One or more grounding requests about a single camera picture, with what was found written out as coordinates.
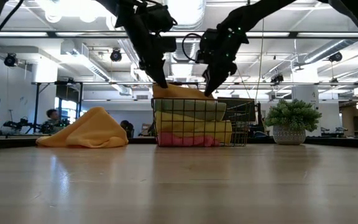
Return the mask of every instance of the white planter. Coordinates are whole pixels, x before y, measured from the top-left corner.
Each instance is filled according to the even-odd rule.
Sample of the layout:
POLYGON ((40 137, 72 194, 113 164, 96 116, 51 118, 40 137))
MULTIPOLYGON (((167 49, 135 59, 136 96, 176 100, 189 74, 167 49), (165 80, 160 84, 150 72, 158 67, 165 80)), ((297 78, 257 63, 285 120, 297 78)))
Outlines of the white planter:
POLYGON ((305 142, 306 131, 292 131, 284 126, 274 126, 273 138, 277 144, 299 145, 305 142))

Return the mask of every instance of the folded towel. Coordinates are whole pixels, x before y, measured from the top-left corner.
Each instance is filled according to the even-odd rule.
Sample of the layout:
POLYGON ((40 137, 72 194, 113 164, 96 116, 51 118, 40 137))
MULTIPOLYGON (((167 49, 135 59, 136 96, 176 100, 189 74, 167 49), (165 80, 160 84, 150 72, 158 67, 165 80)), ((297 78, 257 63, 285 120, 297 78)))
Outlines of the folded towel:
POLYGON ((53 136, 41 137, 39 146, 89 148, 119 147, 128 144, 125 130, 104 110, 95 107, 53 136))
POLYGON ((204 121, 222 121, 226 104, 214 100, 155 99, 154 111, 180 114, 204 121))
POLYGON ((180 87, 172 84, 168 84, 168 88, 161 88, 159 85, 153 86, 154 98, 186 98, 186 99, 200 99, 210 100, 213 96, 204 96, 202 91, 192 88, 180 87))
POLYGON ((218 140, 215 140, 212 136, 195 136, 195 137, 184 137, 179 138, 172 133, 161 133, 158 136, 159 146, 179 146, 179 147, 190 147, 190 146, 219 146, 218 140))
POLYGON ((219 142, 230 143, 232 133, 230 121, 203 121, 160 111, 156 111, 154 115, 157 134, 168 132, 180 138, 212 136, 219 142))

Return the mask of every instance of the green towel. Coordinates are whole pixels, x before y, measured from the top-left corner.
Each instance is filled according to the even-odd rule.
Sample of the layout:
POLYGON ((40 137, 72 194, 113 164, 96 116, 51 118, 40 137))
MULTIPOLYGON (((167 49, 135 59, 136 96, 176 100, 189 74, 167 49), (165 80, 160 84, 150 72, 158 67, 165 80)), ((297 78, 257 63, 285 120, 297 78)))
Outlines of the green towel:
POLYGON ((226 104, 214 100, 154 99, 154 111, 180 114, 204 121, 222 121, 226 104))

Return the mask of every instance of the security camera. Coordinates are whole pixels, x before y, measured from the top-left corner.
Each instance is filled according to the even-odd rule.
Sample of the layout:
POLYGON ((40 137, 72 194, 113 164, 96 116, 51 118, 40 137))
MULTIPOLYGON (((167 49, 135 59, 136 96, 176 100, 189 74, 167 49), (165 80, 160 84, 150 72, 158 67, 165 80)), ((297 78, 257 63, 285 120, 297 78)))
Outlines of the security camera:
POLYGON ((119 62, 121 61, 122 59, 122 55, 120 53, 120 49, 113 49, 112 50, 112 53, 110 55, 110 59, 113 61, 113 62, 119 62))
POLYGON ((14 68, 18 66, 19 60, 16 58, 15 53, 8 53, 7 57, 4 60, 4 65, 14 68))
POLYGON ((274 75, 271 79, 271 83, 280 83, 284 81, 284 77, 283 77, 283 74, 279 73, 277 75, 274 75))
POLYGON ((342 58, 343 58, 342 54, 340 52, 338 52, 338 53, 335 53, 335 54, 329 56, 328 60, 330 62, 340 62, 342 60, 342 58))

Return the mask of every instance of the desk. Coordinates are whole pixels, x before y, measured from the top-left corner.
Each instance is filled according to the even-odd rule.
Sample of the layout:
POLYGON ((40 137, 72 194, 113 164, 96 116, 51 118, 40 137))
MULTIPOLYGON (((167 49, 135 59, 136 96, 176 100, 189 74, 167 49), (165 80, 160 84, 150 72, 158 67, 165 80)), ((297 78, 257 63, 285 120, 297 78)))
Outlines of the desk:
POLYGON ((358 223, 358 149, 1 149, 5 223, 358 223))

